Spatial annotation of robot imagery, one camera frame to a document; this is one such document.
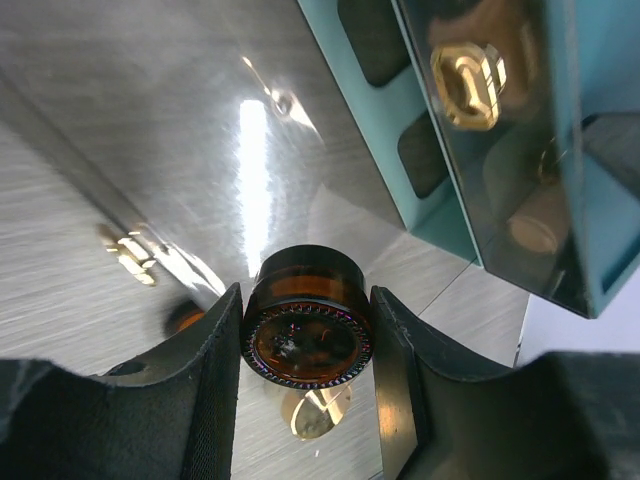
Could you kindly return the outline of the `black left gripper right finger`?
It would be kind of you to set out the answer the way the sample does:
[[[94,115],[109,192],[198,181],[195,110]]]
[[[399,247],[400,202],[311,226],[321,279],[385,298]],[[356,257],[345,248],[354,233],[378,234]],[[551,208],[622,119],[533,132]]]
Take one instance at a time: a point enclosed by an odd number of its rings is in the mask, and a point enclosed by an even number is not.
[[[639,358],[488,359],[374,287],[373,372],[387,479],[635,479]]]

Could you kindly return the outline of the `dark amber round jar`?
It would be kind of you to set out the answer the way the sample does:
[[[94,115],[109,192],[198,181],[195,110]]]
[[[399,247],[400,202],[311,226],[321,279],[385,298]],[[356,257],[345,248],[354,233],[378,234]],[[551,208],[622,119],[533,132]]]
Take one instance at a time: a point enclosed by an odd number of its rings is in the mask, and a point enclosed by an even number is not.
[[[239,342],[249,367],[277,385],[318,390],[351,381],[375,344],[361,269],[321,245],[274,253],[255,279]]]

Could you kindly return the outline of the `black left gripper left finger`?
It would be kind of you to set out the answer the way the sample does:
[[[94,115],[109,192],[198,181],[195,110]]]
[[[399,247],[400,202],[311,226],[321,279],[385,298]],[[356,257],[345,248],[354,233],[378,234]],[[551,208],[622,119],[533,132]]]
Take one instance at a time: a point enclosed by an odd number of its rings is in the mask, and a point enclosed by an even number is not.
[[[1,363],[5,479],[227,479],[242,297],[103,375],[43,359]]]

